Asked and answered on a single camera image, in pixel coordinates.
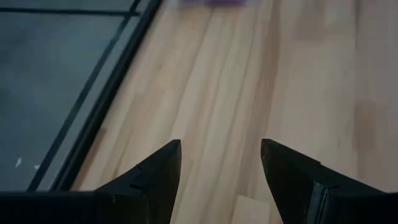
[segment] light wood plank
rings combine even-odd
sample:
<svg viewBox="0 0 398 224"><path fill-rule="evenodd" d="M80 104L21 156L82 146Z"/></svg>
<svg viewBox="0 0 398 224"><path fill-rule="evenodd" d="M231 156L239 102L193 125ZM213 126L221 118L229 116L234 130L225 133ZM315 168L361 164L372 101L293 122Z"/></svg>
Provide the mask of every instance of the light wood plank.
<svg viewBox="0 0 398 224"><path fill-rule="evenodd" d="M74 188L94 189L181 139L172 223L281 223L259 158L261 139L272 138L398 190L397 8L390 0L163 5Z"/></svg>
<svg viewBox="0 0 398 224"><path fill-rule="evenodd" d="M267 224L269 219L269 205L238 195L233 214L232 224Z"/></svg>

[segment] dark gray surface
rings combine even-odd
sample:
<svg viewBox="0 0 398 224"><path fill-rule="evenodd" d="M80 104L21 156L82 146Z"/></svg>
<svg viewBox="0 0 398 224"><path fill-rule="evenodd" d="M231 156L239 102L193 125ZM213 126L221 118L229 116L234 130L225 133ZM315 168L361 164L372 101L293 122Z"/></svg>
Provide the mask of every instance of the dark gray surface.
<svg viewBox="0 0 398 224"><path fill-rule="evenodd" d="M0 7L128 11L134 0L0 0Z"/></svg>
<svg viewBox="0 0 398 224"><path fill-rule="evenodd" d="M69 132L67 133L64 141L59 147L57 155L54 157L49 169L47 170L45 176L40 182L38 190L49 190L53 185L55 178L58 176L62 166L64 165L67 157L70 154L70 149L73 147L73 144L77 140L82 126L84 125L85 121L89 119L91 109L94 107L94 104L97 101L106 82L112 75L113 68L119 61L121 53L126 48L127 43L137 26L138 21L139 19L137 17L132 17L124 28L123 33L120 35L119 41L113 47L112 52L108 56L107 61L104 63L101 71L98 74L97 79L91 87L90 92L86 97L86 100L83 102L78 114L76 115L76 118L69 129Z"/></svg>
<svg viewBox="0 0 398 224"><path fill-rule="evenodd" d="M121 17L0 14L0 190L25 190Z"/></svg>

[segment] wooden floor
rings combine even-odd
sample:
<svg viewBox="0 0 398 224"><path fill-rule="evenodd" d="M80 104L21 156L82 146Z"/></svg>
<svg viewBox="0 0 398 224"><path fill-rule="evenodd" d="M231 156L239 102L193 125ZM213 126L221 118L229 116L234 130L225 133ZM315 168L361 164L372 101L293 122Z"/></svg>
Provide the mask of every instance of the wooden floor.
<svg viewBox="0 0 398 224"><path fill-rule="evenodd" d="M281 223L259 157L261 139L272 138L398 190L397 63L388 63L398 49L375 43L398 37L383 28L389 8L397 3L162 6L74 189L105 184L181 139L172 223Z"/></svg>

